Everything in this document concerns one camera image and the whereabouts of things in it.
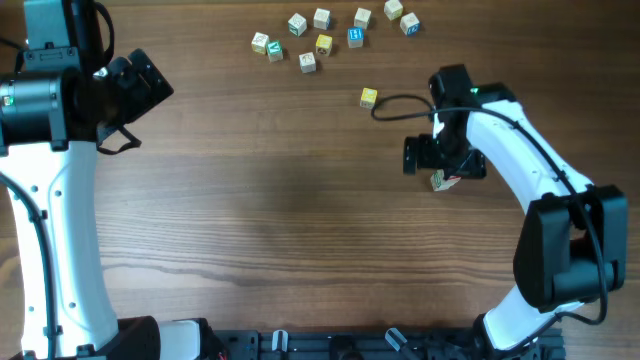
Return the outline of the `red A block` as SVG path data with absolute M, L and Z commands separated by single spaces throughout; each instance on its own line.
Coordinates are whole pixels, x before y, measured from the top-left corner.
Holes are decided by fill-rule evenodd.
M 438 169 L 430 177 L 430 183 L 435 192 L 448 190 L 460 180 L 461 178 L 459 176 L 446 177 L 443 169 Z

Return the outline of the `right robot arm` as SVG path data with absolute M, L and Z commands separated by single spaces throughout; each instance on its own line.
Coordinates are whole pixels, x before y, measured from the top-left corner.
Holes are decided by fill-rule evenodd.
M 608 295 L 626 277 L 628 202 L 615 186 L 596 186 L 568 165 L 527 120 L 503 84 L 476 86 L 463 65 L 429 80 L 430 134 L 405 141 L 403 171 L 431 169 L 436 191 L 482 179 L 493 164 L 525 219 L 513 258 L 515 285 L 472 329 L 448 346 L 472 359 L 542 352 L 542 335 L 577 308 Z

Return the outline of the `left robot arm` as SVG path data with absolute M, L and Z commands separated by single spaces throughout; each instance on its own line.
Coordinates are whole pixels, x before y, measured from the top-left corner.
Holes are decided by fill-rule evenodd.
M 114 54 L 95 1 L 28 1 L 27 42 L 1 78 L 1 182 L 12 200 L 24 285 L 23 359 L 214 359 L 202 319 L 118 318 L 95 219 L 104 141 L 167 99 L 142 50 Z

